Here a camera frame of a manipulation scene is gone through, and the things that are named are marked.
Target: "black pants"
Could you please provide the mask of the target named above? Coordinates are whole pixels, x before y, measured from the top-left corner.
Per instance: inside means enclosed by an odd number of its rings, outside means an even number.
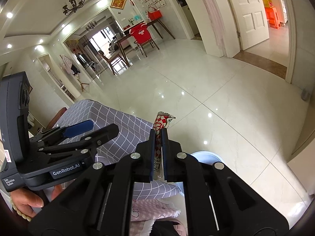
[[[71,66],[71,70],[74,72],[74,74],[73,75],[76,75],[76,74],[79,74],[80,73],[80,71],[72,64],[72,66]]]

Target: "framed picture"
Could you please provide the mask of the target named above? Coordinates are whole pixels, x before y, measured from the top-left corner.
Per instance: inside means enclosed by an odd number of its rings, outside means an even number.
[[[113,0],[111,2],[111,8],[123,9],[127,0]]]

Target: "metal screw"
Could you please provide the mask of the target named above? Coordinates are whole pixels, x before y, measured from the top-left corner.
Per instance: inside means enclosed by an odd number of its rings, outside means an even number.
[[[130,157],[132,158],[132,159],[139,159],[140,158],[140,154],[139,153],[132,153],[132,154],[130,154]]]
[[[224,164],[223,164],[222,162],[216,162],[216,163],[215,163],[215,168],[216,168],[217,170],[221,170],[221,169],[224,168]]]
[[[93,169],[95,169],[95,170],[101,169],[102,167],[103,167],[103,163],[101,163],[101,162],[95,162],[93,164]]]
[[[185,159],[187,157],[187,154],[183,153],[183,152],[180,152],[178,154],[176,154],[176,156],[180,159]]]

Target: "human hand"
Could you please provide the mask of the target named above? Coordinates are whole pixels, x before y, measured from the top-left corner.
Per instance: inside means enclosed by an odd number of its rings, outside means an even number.
[[[61,192],[62,186],[56,185],[51,194],[51,199],[55,199]],[[12,191],[11,199],[17,209],[30,218],[33,218],[36,215],[32,207],[42,208],[44,206],[44,202],[39,196],[24,188]]]

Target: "pink gingham cloth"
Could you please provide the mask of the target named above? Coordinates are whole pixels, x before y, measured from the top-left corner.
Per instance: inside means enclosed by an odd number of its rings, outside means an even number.
[[[130,236],[148,236],[155,220],[176,218],[180,214],[172,203],[158,199],[134,200],[131,210]]]

